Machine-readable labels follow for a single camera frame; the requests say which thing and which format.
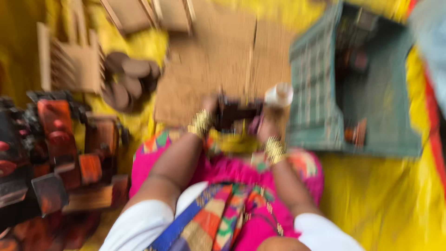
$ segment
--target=cardboard sheet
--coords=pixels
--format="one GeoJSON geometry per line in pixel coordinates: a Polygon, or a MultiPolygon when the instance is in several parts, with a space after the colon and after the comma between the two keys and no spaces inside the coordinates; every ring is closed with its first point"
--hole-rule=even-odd
{"type": "MultiPolygon", "coordinates": [[[[281,24],[206,0],[193,0],[193,37],[172,37],[165,74],[158,83],[155,120],[184,126],[203,96],[225,94],[245,102],[290,82],[288,51],[293,32],[281,24]]],[[[267,111],[285,129],[287,111],[267,111]]]]}

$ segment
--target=green wooden crate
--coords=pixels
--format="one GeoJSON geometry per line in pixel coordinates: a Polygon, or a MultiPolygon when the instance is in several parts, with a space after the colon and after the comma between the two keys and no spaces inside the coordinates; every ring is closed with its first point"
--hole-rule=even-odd
{"type": "Polygon", "coordinates": [[[316,151],[419,156],[421,137],[410,126],[405,60],[413,45],[406,27],[380,17],[365,44],[366,74],[335,82],[335,44],[341,16],[357,7],[339,3],[290,47],[294,97],[287,145],[316,151]],[[367,119],[362,149],[344,140],[344,123],[367,119]]]}

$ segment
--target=small bottle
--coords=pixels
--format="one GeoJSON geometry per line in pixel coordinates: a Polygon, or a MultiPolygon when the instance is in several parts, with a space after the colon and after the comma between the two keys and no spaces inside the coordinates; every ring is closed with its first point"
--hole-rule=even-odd
{"type": "Polygon", "coordinates": [[[284,108],[293,101],[293,87],[290,83],[280,82],[265,93],[265,104],[284,108]]]}

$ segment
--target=yellow floor covering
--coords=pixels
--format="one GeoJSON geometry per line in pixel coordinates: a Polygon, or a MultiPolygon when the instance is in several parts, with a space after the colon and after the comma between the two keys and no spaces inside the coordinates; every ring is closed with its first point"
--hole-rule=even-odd
{"type": "MultiPolygon", "coordinates": [[[[25,91],[39,89],[36,22],[46,21],[61,40],[68,0],[0,0],[0,90],[17,104],[28,102],[25,91]]],[[[280,18],[298,32],[305,31],[321,15],[323,4],[306,0],[218,0],[263,18],[280,18]]],[[[409,0],[353,0],[396,21],[404,22],[409,0]]],[[[144,31],[124,40],[107,21],[99,0],[84,1],[91,27],[98,32],[104,52],[124,51],[134,58],[162,61],[167,35],[144,31]]],[[[410,117],[423,138],[418,159],[384,159],[347,155],[322,155],[325,190],[321,208],[326,216],[357,239],[366,250],[445,250],[446,210],[443,186],[429,144],[430,121],[426,110],[425,79],[415,51],[407,60],[410,117]]],[[[161,127],[152,119],[155,97],[146,101],[140,114],[119,114],[134,138],[121,149],[119,172],[130,173],[133,152],[161,127]]],[[[95,112],[114,113],[99,97],[87,96],[95,112]]],[[[76,127],[82,148],[83,128],[76,127]]],[[[97,250],[118,212],[103,213],[96,233],[82,250],[97,250]]]]}

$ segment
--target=gold bangle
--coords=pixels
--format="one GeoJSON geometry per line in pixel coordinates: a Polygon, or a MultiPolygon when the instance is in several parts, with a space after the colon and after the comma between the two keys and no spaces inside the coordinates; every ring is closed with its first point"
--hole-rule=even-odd
{"type": "Polygon", "coordinates": [[[187,130],[190,133],[196,134],[200,138],[204,138],[207,135],[208,130],[211,128],[214,122],[214,116],[206,111],[199,111],[192,122],[187,126],[187,130]]]}
{"type": "Polygon", "coordinates": [[[277,164],[286,158],[286,151],[280,138],[269,137],[265,143],[265,155],[271,164],[277,164]]]}

